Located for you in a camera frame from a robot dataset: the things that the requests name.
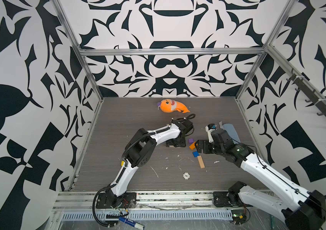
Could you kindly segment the orange wood block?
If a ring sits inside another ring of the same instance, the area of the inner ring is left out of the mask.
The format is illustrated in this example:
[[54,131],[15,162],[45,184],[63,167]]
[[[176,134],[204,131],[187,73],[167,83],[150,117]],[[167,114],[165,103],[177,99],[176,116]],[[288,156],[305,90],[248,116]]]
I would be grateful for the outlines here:
[[189,146],[189,148],[191,149],[191,150],[194,150],[195,148],[196,148],[196,142],[194,142],[194,143],[192,143],[190,146]]

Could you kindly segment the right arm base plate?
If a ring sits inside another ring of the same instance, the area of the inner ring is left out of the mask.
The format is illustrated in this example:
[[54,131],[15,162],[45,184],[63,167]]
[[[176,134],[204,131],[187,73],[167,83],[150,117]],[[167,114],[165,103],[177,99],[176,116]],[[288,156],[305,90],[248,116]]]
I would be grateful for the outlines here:
[[243,206],[237,193],[213,192],[213,204],[218,208],[239,208]]

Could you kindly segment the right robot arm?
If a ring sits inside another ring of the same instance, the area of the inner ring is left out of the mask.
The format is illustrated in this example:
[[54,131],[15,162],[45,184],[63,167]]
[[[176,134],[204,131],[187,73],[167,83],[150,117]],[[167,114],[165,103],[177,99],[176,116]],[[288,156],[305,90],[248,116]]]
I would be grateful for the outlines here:
[[248,172],[274,195],[257,191],[238,181],[227,194],[214,196],[216,207],[230,205],[256,207],[286,224],[290,230],[320,230],[326,221],[326,199],[319,191],[312,192],[292,182],[267,164],[252,148],[231,138],[215,124],[206,126],[207,140],[198,140],[199,153],[216,154]]

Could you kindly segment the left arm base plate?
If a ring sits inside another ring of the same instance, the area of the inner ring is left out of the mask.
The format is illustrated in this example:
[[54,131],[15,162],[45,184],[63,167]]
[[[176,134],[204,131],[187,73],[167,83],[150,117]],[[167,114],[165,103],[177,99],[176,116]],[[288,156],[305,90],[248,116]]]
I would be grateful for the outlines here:
[[136,193],[124,193],[116,197],[113,193],[101,193],[96,201],[97,209],[127,209],[136,204]]

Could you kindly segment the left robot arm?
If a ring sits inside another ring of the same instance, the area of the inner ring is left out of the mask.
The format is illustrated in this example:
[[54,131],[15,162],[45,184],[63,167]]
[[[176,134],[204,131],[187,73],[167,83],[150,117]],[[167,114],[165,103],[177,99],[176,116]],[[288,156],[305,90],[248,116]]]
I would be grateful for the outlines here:
[[107,194],[111,198],[122,197],[136,171],[150,160],[158,145],[164,143],[167,147],[184,148],[186,137],[193,131],[193,123],[186,117],[173,119],[170,124],[156,130],[139,129],[125,147],[121,169]]

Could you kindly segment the natural wood long block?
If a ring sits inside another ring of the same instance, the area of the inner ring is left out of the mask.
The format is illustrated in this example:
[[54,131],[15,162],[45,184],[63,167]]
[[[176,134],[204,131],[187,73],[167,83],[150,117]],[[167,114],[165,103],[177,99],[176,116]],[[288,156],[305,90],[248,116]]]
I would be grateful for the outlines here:
[[205,164],[204,164],[204,161],[202,159],[202,156],[197,156],[197,160],[198,160],[200,168],[201,169],[205,168]]

